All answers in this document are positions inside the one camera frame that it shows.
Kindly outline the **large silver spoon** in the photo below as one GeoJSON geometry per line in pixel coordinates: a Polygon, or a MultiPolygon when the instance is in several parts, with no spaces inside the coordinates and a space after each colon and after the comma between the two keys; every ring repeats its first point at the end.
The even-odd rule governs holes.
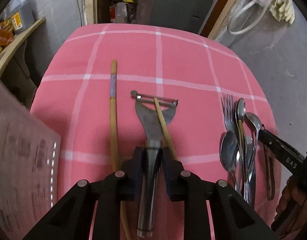
{"type": "Polygon", "coordinates": [[[236,166],[237,166],[238,140],[234,132],[227,131],[220,145],[220,161],[223,168],[231,177],[233,187],[237,189],[236,166]]]}

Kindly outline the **plain bamboo chopstick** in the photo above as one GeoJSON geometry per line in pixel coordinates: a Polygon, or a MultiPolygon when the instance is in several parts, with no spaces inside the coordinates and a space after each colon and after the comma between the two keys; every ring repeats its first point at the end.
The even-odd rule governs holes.
{"type": "Polygon", "coordinates": [[[176,151],[175,151],[175,148],[174,148],[174,145],[173,145],[172,137],[171,137],[171,135],[168,131],[167,123],[165,121],[162,110],[160,108],[158,98],[154,97],[154,103],[155,103],[156,112],[157,112],[157,115],[158,115],[158,118],[159,118],[159,121],[160,121],[160,124],[161,124],[161,128],[162,128],[162,132],[163,132],[165,142],[166,142],[166,144],[167,144],[167,146],[170,150],[172,158],[174,160],[178,160],[177,155],[176,155],[176,151]]]}

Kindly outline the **silver butter knife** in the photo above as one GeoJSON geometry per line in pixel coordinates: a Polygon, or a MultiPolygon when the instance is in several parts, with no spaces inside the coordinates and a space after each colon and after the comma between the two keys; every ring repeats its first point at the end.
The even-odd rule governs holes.
{"type": "MultiPolygon", "coordinates": [[[[236,123],[237,123],[237,128],[238,128],[238,120],[241,120],[241,122],[243,123],[244,120],[244,116],[245,116],[245,101],[243,98],[240,98],[237,102],[236,105],[236,123]]],[[[242,196],[244,196],[245,193],[245,171],[243,169],[242,166],[242,161],[241,161],[241,149],[240,149],[240,143],[239,143],[239,153],[240,153],[240,158],[239,158],[239,163],[240,163],[240,193],[242,196]]]]}

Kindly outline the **metal vegetable peeler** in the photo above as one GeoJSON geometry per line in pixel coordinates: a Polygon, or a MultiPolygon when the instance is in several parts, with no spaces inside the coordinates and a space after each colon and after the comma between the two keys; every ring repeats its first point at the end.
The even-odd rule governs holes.
{"type": "Polygon", "coordinates": [[[154,230],[155,197],[161,165],[160,149],[163,130],[157,111],[147,107],[148,104],[155,104],[154,96],[140,94],[135,90],[131,91],[131,96],[136,100],[135,110],[146,135],[137,235],[139,239],[148,239],[154,230]]]}

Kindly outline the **silver fork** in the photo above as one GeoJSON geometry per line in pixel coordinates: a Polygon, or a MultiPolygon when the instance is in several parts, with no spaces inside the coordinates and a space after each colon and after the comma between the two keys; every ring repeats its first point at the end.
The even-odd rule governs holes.
{"type": "MultiPolygon", "coordinates": [[[[237,102],[235,103],[233,100],[232,95],[225,94],[223,98],[221,99],[222,102],[222,108],[223,108],[223,114],[224,114],[224,121],[225,121],[225,127],[227,131],[232,131],[235,133],[237,140],[238,140],[238,152],[237,152],[237,166],[236,166],[236,179],[237,179],[237,189],[236,191],[240,193],[240,163],[239,163],[239,158],[240,158],[240,153],[239,153],[239,133],[238,133],[238,128],[237,128],[237,123],[236,123],[236,105],[237,102]]],[[[251,204],[251,190],[250,190],[250,180],[248,178],[248,162],[247,162],[247,156],[246,156],[246,171],[245,171],[245,193],[244,193],[244,200],[251,204]]]]}

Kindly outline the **bamboo chopstick with blue band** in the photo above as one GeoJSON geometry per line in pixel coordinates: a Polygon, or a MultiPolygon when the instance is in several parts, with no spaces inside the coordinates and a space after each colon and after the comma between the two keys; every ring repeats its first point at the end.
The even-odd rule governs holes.
{"type": "MultiPolygon", "coordinates": [[[[109,81],[109,134],[110,152],[113,172],[120,170],[119,151],[118,151],[118,130],[117,130],[117,60],[112,60],[111,74],[109,81]]],[[[120,205],[120,218],[126,239],[132,239],[125,202],[120,205]]]]}

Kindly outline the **white perforated utensil basket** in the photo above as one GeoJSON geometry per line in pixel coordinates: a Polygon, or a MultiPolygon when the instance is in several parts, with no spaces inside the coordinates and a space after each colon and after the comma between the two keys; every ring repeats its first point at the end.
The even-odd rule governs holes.
{"type": "Polygon", "coordinates": [[[0,82],[0,227],[22,239],[57,201],[61,137],[0,82]]]}

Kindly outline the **pink checked tablecloth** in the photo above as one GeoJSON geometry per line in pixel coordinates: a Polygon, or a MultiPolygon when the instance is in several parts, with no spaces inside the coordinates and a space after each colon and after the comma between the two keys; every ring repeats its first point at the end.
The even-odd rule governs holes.
{"type": "Polygon", "coordinates": [[[94,24],[76,29],[55,54],[36,92],[31,113],[60,137],[57,201],[26,239],[123,239],[125,202],[133,239],[139,193],[133,202],[98,200],[101,181],[113,172],[109,134],[109,81],[117,60],[117,130],[120,169],[146,135],[131,91],[158,98],[178,161],[216,183],[210,200],[172,202],[161,165],[154,230],[148,239],[275,239],[270,228],[278,198],[268,200],[263,147],[254,174],[256,202],[247,203],[221,165],[226,133],[221,99],[243,98],[262,127],[276,131],[271,107],[247,65],[218,42],[185,31],[135,24],[94,24]]]}

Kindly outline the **yellow rubber gloves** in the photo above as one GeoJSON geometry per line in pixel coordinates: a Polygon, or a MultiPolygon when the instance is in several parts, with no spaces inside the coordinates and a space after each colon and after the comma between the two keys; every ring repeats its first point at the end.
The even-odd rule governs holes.
{"type": "Polygon", "coordinates": [[[270,12],[278,22],[285,21],[292,25],[295,20],[294,4],[292,0],[273,0],[270,12]]]}

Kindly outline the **wooden side shelf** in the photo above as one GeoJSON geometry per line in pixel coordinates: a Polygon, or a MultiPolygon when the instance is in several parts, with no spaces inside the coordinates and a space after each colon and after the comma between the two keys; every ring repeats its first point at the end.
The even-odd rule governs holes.
{"type": "Polygon", "coordinates": [[[12,57],[15,55],[16,51],[43,22],[45,22],[45,17],[39,18],[24,32],[15,35],[14,41],[2,50],[0,53],[0,77],[2,76],[12,57]]]}

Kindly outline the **dark grey cabinet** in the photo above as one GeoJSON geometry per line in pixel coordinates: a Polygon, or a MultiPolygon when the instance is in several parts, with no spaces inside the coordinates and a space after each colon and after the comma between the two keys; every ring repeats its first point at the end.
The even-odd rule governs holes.
{"type": "Polygon", "coordinates": [[[136,23],[198,34],[213,0],[139,0],[136,23]]]}

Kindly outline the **orange snack bag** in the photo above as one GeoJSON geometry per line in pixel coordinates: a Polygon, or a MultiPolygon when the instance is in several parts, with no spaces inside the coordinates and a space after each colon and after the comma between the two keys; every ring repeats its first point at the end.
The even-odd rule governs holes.
{"type": "Polygon", "coordinates": [[[0,46],[6,47],[14,41],[13,34],[7,30],[0,29],[0,46]]]}

